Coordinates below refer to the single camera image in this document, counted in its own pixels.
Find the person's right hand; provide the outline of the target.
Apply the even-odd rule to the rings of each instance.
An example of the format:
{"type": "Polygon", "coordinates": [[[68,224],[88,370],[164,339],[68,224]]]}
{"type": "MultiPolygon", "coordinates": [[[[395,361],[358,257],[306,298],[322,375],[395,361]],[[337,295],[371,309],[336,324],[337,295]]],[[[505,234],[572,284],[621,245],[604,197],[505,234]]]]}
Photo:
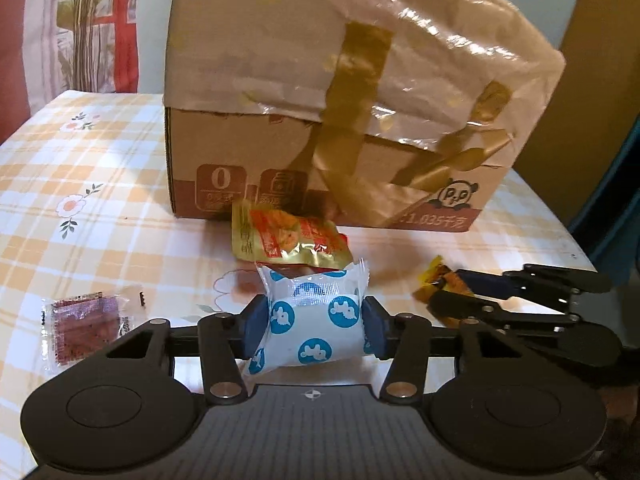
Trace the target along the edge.
{"type": "Polygon", "coordinates": [[[600,479],[639,478],[639,387],[599,390],[608,415],[592,470],[600,479]]]}

